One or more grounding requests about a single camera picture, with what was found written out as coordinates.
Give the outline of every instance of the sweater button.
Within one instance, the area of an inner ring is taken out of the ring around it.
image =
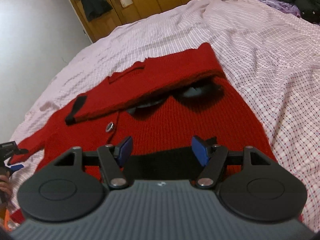
[[[106,132],[110,132],[112,131],[112,129],[114,128],[114,123],[113,122],[110,122],[108,123],[107,127],[106,127]]]

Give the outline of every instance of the bed sheet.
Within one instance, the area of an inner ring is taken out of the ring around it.
[[[303,222],[319,230],[320,26],[257,0],[193,0],[117,27],[52,79],[11,139],[18,143],[32,135],[52,113],[113,72],[203,42],[211,44],[229,82],[263,124],[279,164],[306,185]],[[17,190],[42,157],[39,151],[12,176],[10,212],[19,208]]]

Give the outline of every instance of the red knitted cardigan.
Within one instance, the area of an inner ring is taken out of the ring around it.
[[[183,105],[170,96],[164,103],[141,109],[137,114],[125,111],[147,97],[206,77],[211,77],[222,88],[212,100],[196,99],[192,104]],[[261,123],[225,78],[208,43],[198,49],[136,62],[80,96],[83,95],[87,99],[75,115],[75,124],[65,123],[74,99],[55,112],[41,130],[23,140],[19,147],[28,149],[29,154],[15,155],[10,163],[25,161],[44,148],[38,171],[73,146],[92,151],[103,144],[115,145],[126,136],[133,138],[132,155],[143,155],[190,146],[193,135],[203,139],[217,136],[218,143],[230,150],[253,145],[275,160]],[[113,129],[106,132],[110,122],[114,124]],[[239,167],[228,171],[239,171]],[[86,172],[100,179],[97,167],[86,167]],[[20,210],[11,218],[18,223],[24,220]]]

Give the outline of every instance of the metal rivet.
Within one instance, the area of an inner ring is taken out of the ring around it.
[[[163,187],[163,186],[165,186],[167,184],[164,181],[161,181],[161,182],[157,183],[157,185],[160,186],[160,187]]]
[[[113,129],[114,126],[115,125],[114,125],[113,122],[108,123],[108,125],[106,127],[106,132],[110,132]]]
[[[213,184],[213,180],[210,178],[201,178],[198,180],[200,186],[210,186]]]
[[[121,187],[126,183],[127,183],[127,181],[123,178],[115,178],[115,179],[111,180],[111,185],[114,187]]]

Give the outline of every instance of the purple fabric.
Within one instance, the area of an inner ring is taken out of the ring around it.
[[[290,4],[290,3],[286,3],[286,2],[281,2],[278,0],[258,0],[261,1],[263,3],[265,3],[266,5],[275,8],[283,13],[291,13],[297,17],[301,17],[300,16],[300,10],[298,9],[298,7],[296,5]]]

